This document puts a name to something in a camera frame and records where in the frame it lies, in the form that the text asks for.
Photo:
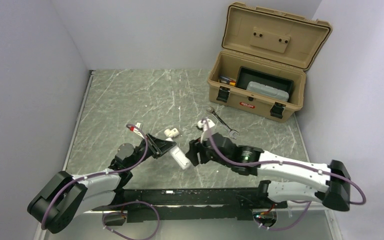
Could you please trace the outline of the white remote control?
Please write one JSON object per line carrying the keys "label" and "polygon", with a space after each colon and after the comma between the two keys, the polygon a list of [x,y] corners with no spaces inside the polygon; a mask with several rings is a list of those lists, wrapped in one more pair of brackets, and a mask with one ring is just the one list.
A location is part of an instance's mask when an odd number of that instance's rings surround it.
{"label": "white remote control", "polygon": [[189,168],[192,165],[192,163],[186,157],[185,153],[178,147],[177,143],[173,141],[173,139],[170,137],[167,138],[166,140],[174,142],[174,146],[168,151],[168,153],[176,161],[179,167],[182,170],[186,170],[187,168]]}

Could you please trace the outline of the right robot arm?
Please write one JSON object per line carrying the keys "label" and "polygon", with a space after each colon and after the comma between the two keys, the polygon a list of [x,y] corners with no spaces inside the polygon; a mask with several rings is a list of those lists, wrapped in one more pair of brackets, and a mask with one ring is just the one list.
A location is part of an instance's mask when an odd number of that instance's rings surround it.
{"label": "right robot arm", "polygon": [[249,145],[236,145],[219,133],[189,142],[185,156],[193,166],[217,162],[242,176],[260,176],[256,203],[267,208],[285,201],[317,202],[324,207],[350,210],[350,174],[343,162],[309,163],[282,157]]}

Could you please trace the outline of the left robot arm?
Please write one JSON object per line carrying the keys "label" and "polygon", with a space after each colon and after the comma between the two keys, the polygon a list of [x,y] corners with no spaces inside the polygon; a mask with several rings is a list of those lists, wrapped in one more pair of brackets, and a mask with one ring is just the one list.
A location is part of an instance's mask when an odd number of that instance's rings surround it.
{"label": "left robot arm", "polygon": [[172,140],[146,134],[138,146],[123,143],[102,171],[71,175],[56,173],[27,206],[27,212],[53,234],[61,232],[78,215],[98,207],[119,209],[131,170],[152,157],[158,159],[176,147]]}

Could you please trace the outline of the white plastic pipe elbow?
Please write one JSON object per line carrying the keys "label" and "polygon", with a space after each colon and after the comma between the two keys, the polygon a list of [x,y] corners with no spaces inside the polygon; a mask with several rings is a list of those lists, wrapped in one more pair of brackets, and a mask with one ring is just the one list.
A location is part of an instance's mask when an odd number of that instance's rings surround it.
{"label": "white plastic pipe elbow", "polygon": [[180,132],[177,128],[166,129],[163,133],[167,138],[171,138],[171,139],[176,138],[177,136],[180,135]]}

